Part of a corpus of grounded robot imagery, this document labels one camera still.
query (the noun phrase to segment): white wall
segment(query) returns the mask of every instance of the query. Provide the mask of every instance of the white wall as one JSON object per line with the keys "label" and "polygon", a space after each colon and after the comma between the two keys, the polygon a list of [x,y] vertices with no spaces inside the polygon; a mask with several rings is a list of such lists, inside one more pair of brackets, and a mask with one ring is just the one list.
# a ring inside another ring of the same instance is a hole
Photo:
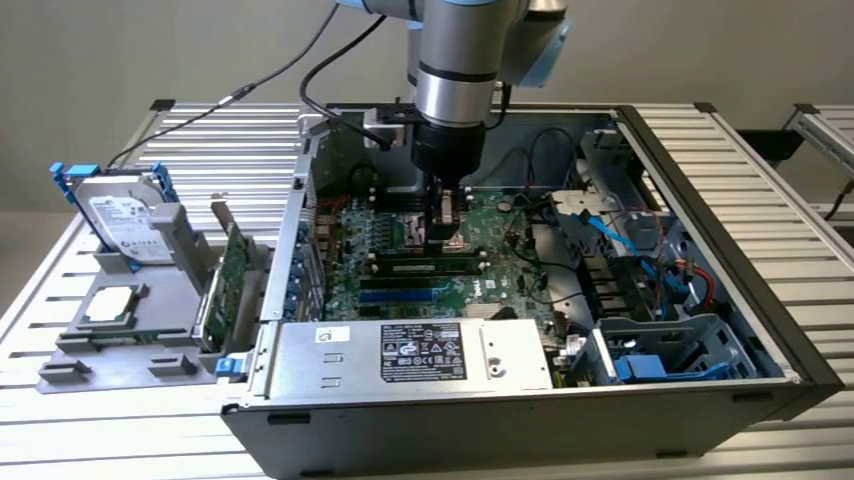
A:
{"label": "white wall", "polygon": [[[105,162],[152,99],[217,99],[275,68],[330,5],[0,0],[0,208],[67,208],[48,165]],[[795,102],[854,103],[851,0],[575,0],[571,15],[575,28],[550,85],[516,100],[703,100],[737,126],[762,127],[778,126]],[[295,101],[308,68],[368,23],[343,11],[315,55],[253,100]],[[404,55],[403,26],[390,23],[322,74],[316,96],[406,95]],[[815,192],[842,182],[833,167],[823,172],[809,160],[789,168]]]}

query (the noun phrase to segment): green circuit board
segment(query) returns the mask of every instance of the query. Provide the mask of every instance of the green circuit board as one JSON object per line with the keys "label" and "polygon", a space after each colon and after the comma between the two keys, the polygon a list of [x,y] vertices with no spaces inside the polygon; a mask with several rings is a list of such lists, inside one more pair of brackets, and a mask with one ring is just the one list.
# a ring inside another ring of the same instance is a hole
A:
{"label": "green circuit board", "polygon": [[[351,201],[338,212],[339,225],[332,235],[336,246],[347,252],[328,254],[326,321],[366,320],[370,318],[456,318],[474,316],[480,305],[492,308],[512,307],[519,318],[534,318],[544,324],[552,309],[535,303],[520,291],[518,278],[531,285],[540,270],[520,260],[504,244],[504,233],[518,213],[499,213],[496,205],[511,198],[499,193],[479,193],[468,211],[460,212],[459,235],[446,246],[447,252],[486,251],[490,266],[476,276],[432,277],[432,295],[428,301],[367,304],[374,315],[364,315],[359,307],[360,281],[372,278],[367,269],[371,251],[410,253],[420,251],[420,239],[412,233],[418,215],[375,212],[362,200]],[[520,231],[520,222],[515,225]]]}

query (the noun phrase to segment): gray floor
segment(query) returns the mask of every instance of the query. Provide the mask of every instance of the gray floor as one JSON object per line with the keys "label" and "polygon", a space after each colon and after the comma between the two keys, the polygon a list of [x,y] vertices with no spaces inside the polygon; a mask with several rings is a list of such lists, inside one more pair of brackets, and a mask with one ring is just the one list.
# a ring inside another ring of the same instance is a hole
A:
{"label": "gray floor", "polygon": [[71,213],[0,212],[0,312],[15,300],[71,218]]}

